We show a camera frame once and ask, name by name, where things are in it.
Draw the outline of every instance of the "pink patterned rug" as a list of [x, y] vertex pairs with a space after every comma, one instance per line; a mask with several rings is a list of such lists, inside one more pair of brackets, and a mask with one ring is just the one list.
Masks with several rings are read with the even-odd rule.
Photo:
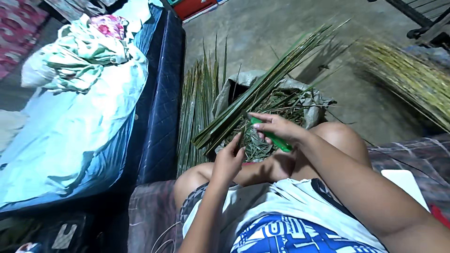
[[0, 1], [0, 79], [28, 55], [47, 16], [28, 0]]

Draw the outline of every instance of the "white t-shirt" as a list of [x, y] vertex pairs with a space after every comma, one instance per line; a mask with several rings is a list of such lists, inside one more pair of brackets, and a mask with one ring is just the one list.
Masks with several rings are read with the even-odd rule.
[[[183, 237], [200, 202], [183, 225]], [[311, 180], [284, 179], [230, 188], [219, 229], [220, 252], [387, 253], [358, 220], [317, 194]], [[275, 242], [276, 248], [270, 246]]]

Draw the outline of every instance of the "leg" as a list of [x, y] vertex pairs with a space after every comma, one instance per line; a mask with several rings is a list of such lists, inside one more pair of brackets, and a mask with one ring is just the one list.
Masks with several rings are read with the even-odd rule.
[[[183, 173], [175, 182], [175, 203], [179, 209], [189, 194], [199, 186], [210, 181], [214, 163], [203, 163]], [[234, 178], [234, 182], [242, 185], [273, 183], [288, 178], [295, 166], [295, 157], [276, 152], [260, 163], [242, 166], [242, 170]]]
[[[354, 158], [359, 163], [372, 167], [367, 146], [362, 138], [348, 126], [336, 122], [325, 122], [313, 127], [310, 131]], [[299, 152], [291, 178], [300, 181], [302, 179], [320, 178], [320, 176], [309, 163], [308, 159]]]
[[175, 205], [179, 210], [189, 194], [199, 186], [209, 182], [214, 163], [202, 163], [185, 171], [173, 186], [175, 194]]

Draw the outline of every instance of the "knee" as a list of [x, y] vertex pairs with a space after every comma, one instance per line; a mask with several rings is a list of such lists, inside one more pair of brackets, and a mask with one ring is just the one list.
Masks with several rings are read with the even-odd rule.
[[312, 128], [311, 131], [328, 142], [348, 136], [358, 136], [353, 129], [340, 122], [324, 122]]
[[181, 207], [191, 192], [210, 180], [213, 166], [214, 163], [202, 163], [181, 174], [173, 186], [177, 208]]

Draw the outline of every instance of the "left hand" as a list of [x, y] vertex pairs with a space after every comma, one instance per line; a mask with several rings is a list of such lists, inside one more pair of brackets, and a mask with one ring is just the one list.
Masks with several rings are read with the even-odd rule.
[[236, 156], [234, 155], [240, 135], [241, 134], [238, 133], [233, 140], [217, 154], [212, 169], [211, 183], [228, 187], [242, 169], [242, 162], [245, 159], [245, 147], [239, 149]]

